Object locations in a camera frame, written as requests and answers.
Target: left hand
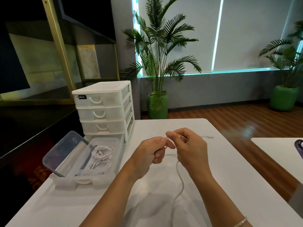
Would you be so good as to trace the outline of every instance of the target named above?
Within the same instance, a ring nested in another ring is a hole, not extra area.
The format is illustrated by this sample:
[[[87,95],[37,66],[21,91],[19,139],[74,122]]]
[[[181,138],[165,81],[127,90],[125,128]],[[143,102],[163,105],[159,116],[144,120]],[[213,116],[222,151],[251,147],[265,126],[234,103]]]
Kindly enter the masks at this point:
[[[165,146],[175,149],[175,145],[164,137],[153,137],[143,140],[125,163],[127,171],[134,175],[134,179],[140,179],[149,171],[149,166],[162,162],[165,154]]]

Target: bracelet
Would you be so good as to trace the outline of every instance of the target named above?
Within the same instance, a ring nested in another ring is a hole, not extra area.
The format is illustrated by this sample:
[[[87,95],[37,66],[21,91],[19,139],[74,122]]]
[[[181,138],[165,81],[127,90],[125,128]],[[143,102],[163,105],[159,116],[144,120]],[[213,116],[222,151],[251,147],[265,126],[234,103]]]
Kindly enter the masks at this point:
[[[245,221],[247,221],[247,217],[245,217],[242,221],[240,221],[238,224],[236,224],[234,227],[239,227],[241,225],[243,225],[245,223]]]

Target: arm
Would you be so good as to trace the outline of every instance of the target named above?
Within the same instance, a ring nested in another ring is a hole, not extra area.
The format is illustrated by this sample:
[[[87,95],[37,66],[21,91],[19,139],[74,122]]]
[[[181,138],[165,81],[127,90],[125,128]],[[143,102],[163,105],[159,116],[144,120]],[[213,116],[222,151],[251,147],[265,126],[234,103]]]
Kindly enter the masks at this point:
[[[175,148],[163,137],[142,141],[80,227],[119,226],[134,183],[148,172],[152,163],[162,162],[165,146]]]
[[[213,227],[233,227],[244,215],[213,178],[207,154],[207,143],[187,128],[166,132],[176,145],[179,162],[186,168],[203,199]],[[252,227],[246,221],[241,227]]]

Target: brand label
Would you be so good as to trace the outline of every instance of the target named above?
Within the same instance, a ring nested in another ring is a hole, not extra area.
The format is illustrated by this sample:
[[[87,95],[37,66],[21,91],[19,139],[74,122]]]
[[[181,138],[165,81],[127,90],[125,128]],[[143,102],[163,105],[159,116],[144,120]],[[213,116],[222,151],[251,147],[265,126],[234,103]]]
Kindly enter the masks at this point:
[[[78,95],[76,98],[78,98],[78,99],[87,99],[86,95]]]

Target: palm plant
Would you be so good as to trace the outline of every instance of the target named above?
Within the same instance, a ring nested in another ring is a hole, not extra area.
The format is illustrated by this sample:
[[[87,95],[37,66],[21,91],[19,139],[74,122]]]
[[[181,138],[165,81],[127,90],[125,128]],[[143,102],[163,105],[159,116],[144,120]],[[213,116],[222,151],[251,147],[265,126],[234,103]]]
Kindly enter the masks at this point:
[[[303,40],[303,21],[295,22],[295,29],[296,32],[288,36],[290,38],[296,37],[300,41]],[[270,60],[270,63],[275,68],[283,71],[282,87],[297,87],[299,81],[302,79],[301,64],[303,63],[303,54],[296,51],[296,48],[292,45],[293,42],[292,39],[273,40],[259,52],[260,57],[271,51],[265,57]]]
[[[173,19],[163,23],[163,18],[168,8],[177,0],[170,0],[162,7],[162,0],[146,0],[146,12],[149,18],[150,27],[146,26],[145,20],[135,12],[135,18],[140,25],[140,31],[125,29],[123,33],[128,40],[134,42],[136,53],[141,57],[142,62],[134,62],[120,73],[122,80],[136,81],[141,69],[145,70],[152,94],[150,108],[152,111],[159,111],[167,100],[167,92],[163,91],[165,77],[169,76],[180,82],[185,73],[184,63],[190,63],[198,72],[202,72],[197,59],[193,56],[185,56],[179,59],[167,61],[167,55],[176,47],[186,47],[188,42],[198,41],[183,36],[183,32],[194,30],[194,27],[183,21],[186,16],[176,15]]]

